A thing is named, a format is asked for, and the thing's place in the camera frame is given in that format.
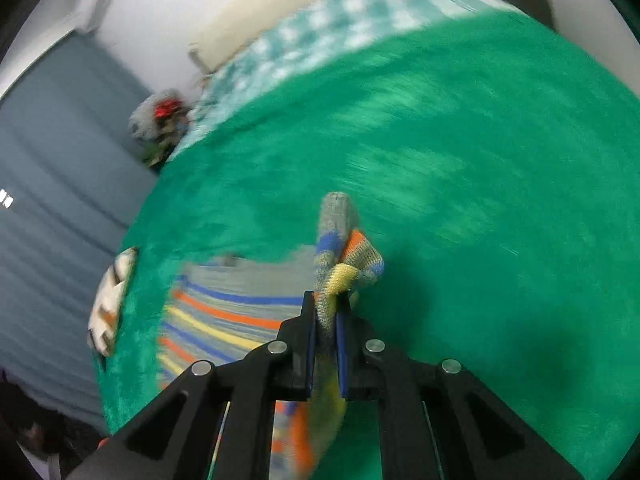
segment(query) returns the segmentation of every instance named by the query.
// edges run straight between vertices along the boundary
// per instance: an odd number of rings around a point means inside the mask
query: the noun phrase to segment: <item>green blanket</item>
[[[514,13],[288,80],[171,162],[124,240],[140,260],[100,374],[110,428],[157,392],[181,263],[277,261],[314,242],[322,196],[341,190],[386,261],[359,304],[378,336],[459,359],[605,478],[640,430],[638,131],[634,95]],[[374,408],[351,405],[316,478],[379,477]]]

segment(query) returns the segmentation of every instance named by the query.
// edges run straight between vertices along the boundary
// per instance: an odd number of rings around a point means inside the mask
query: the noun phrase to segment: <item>striped cloth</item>
[[[271,480],[308,478],[337,434],[346,407],[331,352],[335,296],[374,282],[383,267],[343,193],[329,193],[322,201],[316,248],[303,247],[282,264],[219,258],[185,265],[164,308],[160,386],[194,361],[224,365],[276,339],[281,322],[300,314],[303,293],[314,288],[321,329],[314,389],[309,402],[276,403],[270,463]]]
[[[190,130],[170,160],[297,74],[375,41],[496,9],[520,12],[501,0],[317,0],[281,20],[210,76],[190,112]]]

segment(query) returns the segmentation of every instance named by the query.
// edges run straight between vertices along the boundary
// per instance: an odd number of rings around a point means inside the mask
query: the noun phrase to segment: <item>checkered blanket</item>
[[[375,41],[495,9],[501,0],[317,0],[281,20],[211,75],[175,158],[284,80]]]

